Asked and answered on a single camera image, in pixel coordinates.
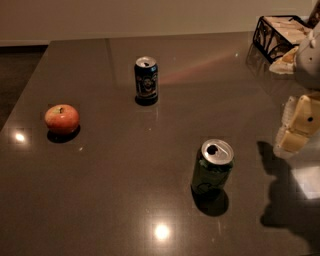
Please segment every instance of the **can lid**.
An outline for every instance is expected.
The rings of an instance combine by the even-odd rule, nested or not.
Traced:
[[[201,148],[204,158],[212,164],[228,164],[233,159],[233,150],[231,146],[217,139],[207,140]]]
[[[156,65],[156,60],[152,57],[144,56],[137,59],[136,64],[141,68],[150,68]]]

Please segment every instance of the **glossy table surface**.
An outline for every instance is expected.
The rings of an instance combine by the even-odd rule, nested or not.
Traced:
[[[295,175],[318,166],[317,136],[292,159],[272,155],[283,104],[306,90],[269,73],[252,35],[52,42],[0,134],[0,255],[319,252],[320,207]],[[147,107],[134,100],[145,55],[159,65]],[[65,143],[43,120],[60,103],[81,119]],[[210,138],[231,145],[235,167],[225,194],[199,204],[190,182]]]

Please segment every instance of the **floor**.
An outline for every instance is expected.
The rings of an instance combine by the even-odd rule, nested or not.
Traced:
[[[47,46],[0,47],[0,130]]]

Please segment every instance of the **green can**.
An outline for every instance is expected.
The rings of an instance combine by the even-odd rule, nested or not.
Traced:
[[[234,166],[234,153],[225,141],[211,139],[198,150],[191,188],[196,195],[214,198]]]

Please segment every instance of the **dark blue can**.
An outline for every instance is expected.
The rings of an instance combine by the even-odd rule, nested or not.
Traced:
[[[141,57],[134,66],[136,80],[136,102],[152,105],[158,101],[158,65],[154,58]]]

